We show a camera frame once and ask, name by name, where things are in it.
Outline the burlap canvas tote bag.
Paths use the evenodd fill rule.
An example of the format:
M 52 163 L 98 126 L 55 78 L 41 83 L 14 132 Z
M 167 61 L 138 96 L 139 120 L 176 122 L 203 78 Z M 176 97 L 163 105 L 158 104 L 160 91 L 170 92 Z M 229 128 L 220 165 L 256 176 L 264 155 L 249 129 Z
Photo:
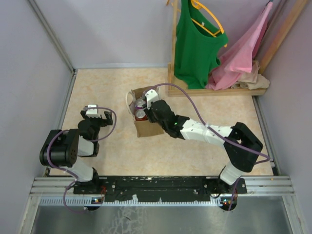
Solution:
M 143 118 L 136 116 L 136 111 L 142 107 L 142 105 L 138 105 L 138 100 L 142 98 L 143 92 L 149 88 L 151 86 L 137 88 L 127 92 L 125 95 L 127 110 L 134 120 L 137 137 L 153 137 L 163 134 L 163 129 L 157 123 L 151 123 L 146 116 Z

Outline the purple soda can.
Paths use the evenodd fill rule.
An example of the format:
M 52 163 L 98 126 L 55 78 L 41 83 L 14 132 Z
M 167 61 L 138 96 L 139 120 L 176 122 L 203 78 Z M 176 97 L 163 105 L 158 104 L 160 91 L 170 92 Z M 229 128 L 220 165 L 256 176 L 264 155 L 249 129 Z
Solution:
M 136 110 L 142 110 L 145 104 L 145 100 L 143 100 L 142 98 L 138 98 L 135 100 L 134 107 Z

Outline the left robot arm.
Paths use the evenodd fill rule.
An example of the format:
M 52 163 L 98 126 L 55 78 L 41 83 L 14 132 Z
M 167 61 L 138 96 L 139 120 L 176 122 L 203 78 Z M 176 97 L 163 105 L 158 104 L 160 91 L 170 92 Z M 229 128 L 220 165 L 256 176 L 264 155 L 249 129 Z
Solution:
M 74 177 L 70 188 L 75 194 L 106 194 L 103 179 L 99 178 L 95 168 L 86 165 L 83 157 L 96 157 L 99 153 L 101 128 L 112 126 L 107 134 L 112 134 L 116 127 L 117 116 L 109 108 L 88 105 L 80 112 L 82 120 L 78 127 L 69 130 L 51 130 L 40 153 L 41 165 L 69 173 Z

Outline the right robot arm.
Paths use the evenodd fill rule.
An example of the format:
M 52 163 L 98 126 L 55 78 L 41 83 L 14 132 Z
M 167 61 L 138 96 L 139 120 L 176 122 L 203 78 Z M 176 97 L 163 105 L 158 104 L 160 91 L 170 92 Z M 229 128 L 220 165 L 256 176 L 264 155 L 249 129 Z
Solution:
M 232 127 L 203 124 L 176 115 L 164 100 L 144 104 L 143 110 L 151 123 L 157 123 L 172 138 L 202 141 L 226 151 L 229 163 L 217 184 L 224 193 L 229 193 L 242 175 L 252 171 L 263 149 L 262 142 L 241 122 Z

